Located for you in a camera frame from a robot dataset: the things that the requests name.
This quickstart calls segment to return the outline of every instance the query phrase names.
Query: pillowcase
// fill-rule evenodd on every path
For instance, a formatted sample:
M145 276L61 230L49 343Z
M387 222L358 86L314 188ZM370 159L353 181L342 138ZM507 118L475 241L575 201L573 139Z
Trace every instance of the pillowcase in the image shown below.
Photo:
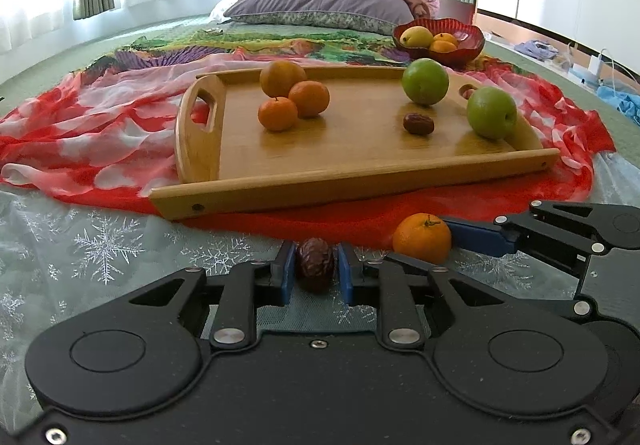
M249 24L294 24L391 35L414 20L403 0L238 0L225 17Z

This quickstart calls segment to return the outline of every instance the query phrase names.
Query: red glass bowl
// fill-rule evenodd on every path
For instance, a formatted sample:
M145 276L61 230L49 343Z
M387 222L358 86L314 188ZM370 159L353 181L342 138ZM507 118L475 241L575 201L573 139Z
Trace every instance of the red glass bowl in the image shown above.
M460 42L458 48L449 53L437 53L429 51L427 48L405 48L400 44L400 38L407 28L412 26L424 26L433 34L446 32L457 38L466 37ZM457 19L414 19L407 24L400 24L394 29L394 43L398 50L405 51L412 60L429 58L438 61L450 68L463 67L467 62L472 61L481 54L484 48L484 35L482 30L472 24L464 24Z

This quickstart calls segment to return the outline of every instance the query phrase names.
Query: orange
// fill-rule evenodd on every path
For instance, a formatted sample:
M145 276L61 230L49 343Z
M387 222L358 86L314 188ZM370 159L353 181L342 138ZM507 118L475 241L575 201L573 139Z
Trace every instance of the orange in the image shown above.
M260 71L260 88L270 97L286 97L296 83L306 80L305 70L290 60L274 60Z
M315 117L329 106L329 90L321 82L305 80L294 84L289 99L298 108L300 118Z
M448 40L435 40L431 43L429 47L430 51L435 51L437 53L449 53L450 51L454 51L456 49L456 45Z
M398 225L393 247L397 253L441 265L451 250L451 232L444 221L432 214L414 214Z
M264 101L258 109L258 121L269 131L285 131L298 120L296 105L286 97Z
M442 32L441 34L438 35L434 35L433 36L433 40L445 40L447 42L450 42L452 45L454 45L456 48L458 47L458 45L460 44L460 41L456 39L456 37L453 34L450 34L448 32Z

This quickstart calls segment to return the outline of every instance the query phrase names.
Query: snowflake tablecloth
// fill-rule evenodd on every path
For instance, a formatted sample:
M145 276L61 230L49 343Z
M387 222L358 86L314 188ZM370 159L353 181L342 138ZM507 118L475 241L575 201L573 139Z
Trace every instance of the snowflake tablecloth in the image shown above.
M616 154L597 156L594 168L591 199L640 206L640 170ZM155 216L74 207L38 191L0 189L0 424L14 431L40 411L22 361L33 338L52 324L176 269L227 273L250 255L273 258L279 246L276 239L198 231ZM577 284L520 253L495 259L455 250L449 266L517 297L570 298ZM294 288L287 307L258 310L261 330L337 332L375 324L373 308L344 305L336 287L322 297Z

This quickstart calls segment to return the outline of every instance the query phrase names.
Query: wooden furniture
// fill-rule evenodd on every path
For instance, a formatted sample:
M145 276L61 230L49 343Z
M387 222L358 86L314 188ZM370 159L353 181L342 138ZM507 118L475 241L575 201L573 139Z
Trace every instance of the wooden furniture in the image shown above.
M260 69L208 74L185 93L178 113L176 163L183 184L153 189L158 211L175 220L213 212L250 212L396 194L428 186L469 183L551 167L557 149L533 136L511 147L476 135L466 121L460 89L479 86L450 75L447 96L431 108L411 102L402 68L306 67L331 93L328 109L291 130L269 133L257 110L267 99ZM210 106L206 126L191 120L200 98ZM427 137L405 132L409 112L430 115Z
M558 48L561 53L566 53L568 50L567 44L558 41L549 35L528 30L518 24L513 24L512 22L502 19L492 18L491 16L486 16L480 12L476 13L474 24L485 32L492 32L493 34L497 34L500 37L505 38L512 44L520 44L521 42L526 42L528 40L539 39L547 41L552 46ZM591 55L576 49L572 49L572 53L574 55L575 63L578 63L580 66L585 68L589 66ZM600 74L602 79L610 79L612 75L615 76L617 81L631 86L633 89L638 91L638 94L640 94L640 84L635 82L633 79L630 79L628 75L618 70L612 70L609 66L602 67L602 73Z

